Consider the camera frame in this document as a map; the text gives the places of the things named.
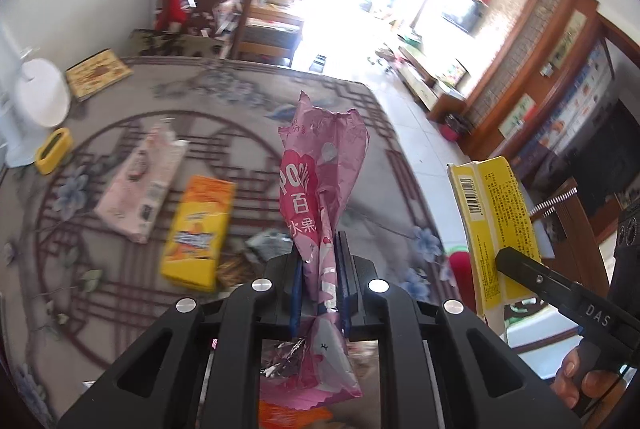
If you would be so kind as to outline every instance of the metal screw head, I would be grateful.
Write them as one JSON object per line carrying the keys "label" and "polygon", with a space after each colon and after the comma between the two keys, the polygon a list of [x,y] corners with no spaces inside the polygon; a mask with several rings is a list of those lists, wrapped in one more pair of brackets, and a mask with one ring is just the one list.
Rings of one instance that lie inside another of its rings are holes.
{"label": "metal screw head", "polygon": [[372,279],[371,281],[369,281],[369,290],[378,294],[382,294],[383,292],[389,290],[389,284],[384,279]]}
{"label": "metal screw head", "polygon": [[455,299],[449,299],[446,303],[444,303],[444,310],[453,315],[462,314],[462,311],[465,309],[464,305]]}
{"label": "metal screw head", "polygon": [[261,277],[260,279],[256,279],[251,284],[251,288],[253,288],[256,292],[266,292],[271,288],[271,281],[269,281],[265,277]]}
{"label": "metal screw head", "polygon": [[190,297],[185,297],[183,299],[180,299],[175,304],[175,309],[181,314],[186,314],[191,310],[193,310],[194,308],[196,308],[196,301],[194,301]]}

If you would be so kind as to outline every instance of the pink snack bag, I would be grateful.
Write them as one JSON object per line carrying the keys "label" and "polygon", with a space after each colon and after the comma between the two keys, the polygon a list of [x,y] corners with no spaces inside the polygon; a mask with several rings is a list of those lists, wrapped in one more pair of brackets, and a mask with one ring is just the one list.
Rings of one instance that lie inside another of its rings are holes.
{"label": "pink snack bag", "polygon": [[360,173],[369,133],[356,110],[336,114],[315,108],[304,92],[288,128],[280,164],[280,212],[303,260],[306,288],[318,316],[305,341],[297,376],[264,381],[262,399],[292,409],[361,396],[337,328],[334,231]]}

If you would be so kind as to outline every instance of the patterned tablecloth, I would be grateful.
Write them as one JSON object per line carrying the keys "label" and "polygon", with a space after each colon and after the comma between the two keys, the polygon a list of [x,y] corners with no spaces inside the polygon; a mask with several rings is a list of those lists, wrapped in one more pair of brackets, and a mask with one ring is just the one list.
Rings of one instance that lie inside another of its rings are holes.
{"label": "patterned tablecloth", "polygon": [[[356,108],[370,133],[369,151],[339,226],[348,233],[351,252],[371,259],[378,274],[391,281],[404,281],[409,266],[421,266],[433,302],[457,296],[446,259],[425,230],[431,220],[414,175],[366,86],[243,62],[125,61],[134,71],[130,78],[72,109],[65,125],[76,148],[66,165],[47,178],[33,167],[0,172],[0,243],[11,241],[18,249],[14,262],[0,270],[5,346],[26,388],[23,394],[34,391],[31,379],[41,385],[37,389],[46,394],[53,418],[83,392],[84,381],[95,380],[186,294],[159,276],[158,263],[190,175],[238,185],[223,252],[235,252],[265,228],[286,228],[278,210],[278,127],[291,121],[300,90],[316,106],[336,112]],[[189,151],[151,240],[137,245],[90,211],[119,162],[161,117],[174,117],[173,127],[178,138],[189,140]],[[86,206],[61,221],[54,210],[56,191],[74,173],[89,175]],[[89,270],[101,276],[86,292],[82,278]]]}

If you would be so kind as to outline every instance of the yellow snack box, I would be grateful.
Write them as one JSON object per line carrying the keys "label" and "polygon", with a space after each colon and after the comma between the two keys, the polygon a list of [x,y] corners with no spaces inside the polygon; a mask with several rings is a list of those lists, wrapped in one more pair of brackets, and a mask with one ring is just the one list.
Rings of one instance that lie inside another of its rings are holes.
{"label": "yellow snack box", "polygon": [[175,212],[160,273],[177,285],[211,292],[236,185],[196,175]]}
{"label": "yellow snack box", "polygon": [[447,168],[469,247],[476,310],[494,332],[504,332],[504,305],[533,297],[498,272],[495,256],[513,247],[540,263],[536,237],[518,181],[504,157]]}

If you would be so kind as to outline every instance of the human hand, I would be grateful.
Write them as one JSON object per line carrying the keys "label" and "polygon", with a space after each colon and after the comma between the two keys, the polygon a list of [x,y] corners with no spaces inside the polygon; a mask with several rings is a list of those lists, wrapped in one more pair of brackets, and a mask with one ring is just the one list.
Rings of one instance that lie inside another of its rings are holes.
{"label": "human hand", "polygon": [[[578,349],[572,349],[562,361],[560,369],[556,373],[556,379],[551,385],[551,389],[558,395],[564,404],[573,409],[578,403],[580,392],[573,383],[573,377],[580,368],[580,357]],[[590,398],[600,398],[604,395],[613,383],[618,379],[618,374],[611,371],[590,371],[582,379],[582,392]],[[593,414],[589,418],[585,427],[587,429],[596,428],[609,415],[613,406],[620,400],[625,392],[625,381],[620,380],[613,390],[600,402]]]}

